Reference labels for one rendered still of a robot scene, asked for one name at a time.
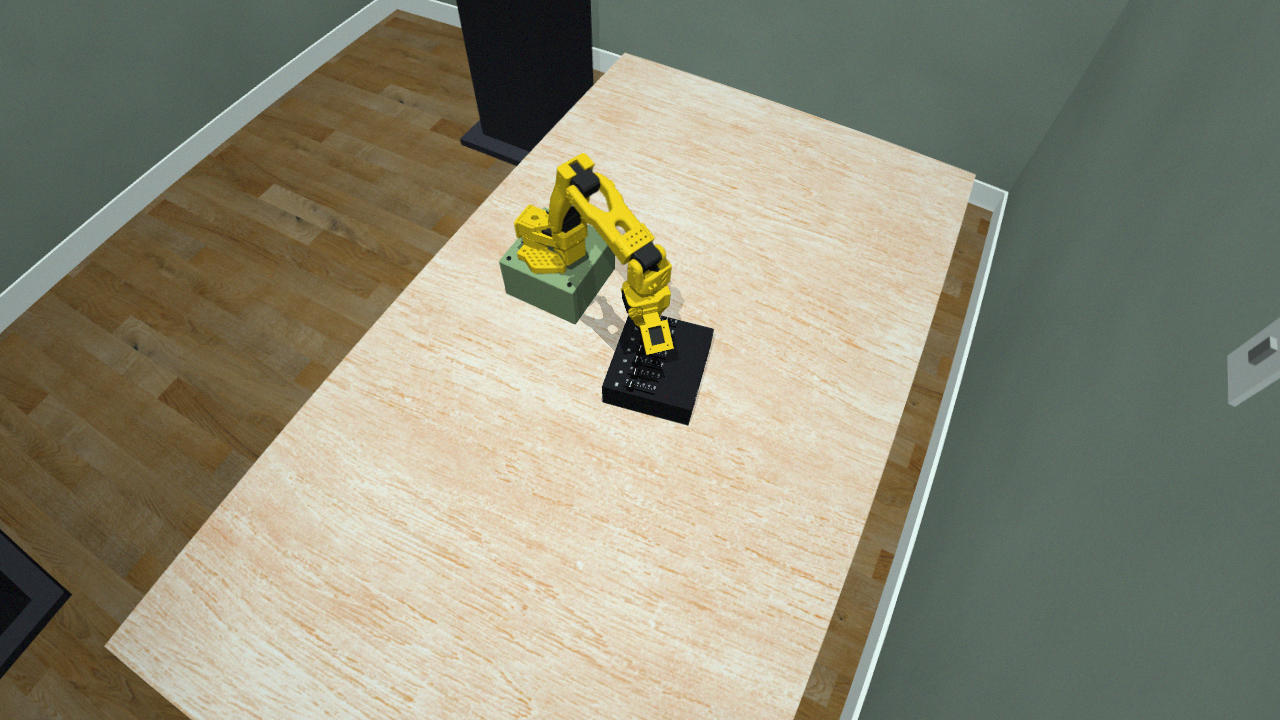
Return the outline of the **black lighting desk panel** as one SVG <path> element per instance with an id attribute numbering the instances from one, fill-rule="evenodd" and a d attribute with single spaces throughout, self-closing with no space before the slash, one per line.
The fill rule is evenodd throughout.
<path id="1" fill-rule="evenodd" d="M 602 400 L 689 425 L 714 329 L 669 316 L 660 316 L 663 320 L 668 322 L 673 348 L 646 355 L 640 327 L 627 316 L 602 386 Z"/>

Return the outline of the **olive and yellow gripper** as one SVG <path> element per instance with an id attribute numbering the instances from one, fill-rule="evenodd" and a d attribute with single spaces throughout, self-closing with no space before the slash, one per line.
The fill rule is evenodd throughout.
<path id="1" fill-rule="evenodd" d="M 640 327 L 646 355 L 673 348 L 668 322 L 660 322 L 659 318 L 666 307 L 669 307 L 668 284 L 653 293 L 643 295 L 625 281 L 621 293 L 626 313 L 635 325 Z"/>

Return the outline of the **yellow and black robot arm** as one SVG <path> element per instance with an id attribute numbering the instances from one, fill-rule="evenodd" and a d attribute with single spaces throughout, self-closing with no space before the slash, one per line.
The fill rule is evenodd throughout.
<path id="1" fill-rule="evenodd" d="M 644 223 L 637 222 L 614 188 L 613 181 L 593 173 L 593 167 L 595 163 L 585 152 L 557 167 L 549 214 L 531 206 L 517 222 L 518 234 L 524 238 L 518 259 L 535 274 L 564 274 L 566 266 L 586 255 L 585 238 L 590 224 L 620 263 L 628 263 L 627 283 L 637 293 L 662 290 L 669 283 L 672 270 L 666 259 L 666 249 L 653 243 L 655 237 Z M 609 211 L 602 211 L 589 202 L 589 196 L 599 190 Z M 614 225 L 622 227 L 626 233 L 620 234 Z M 556 252 L 548 250 L 547 245 Z"/>

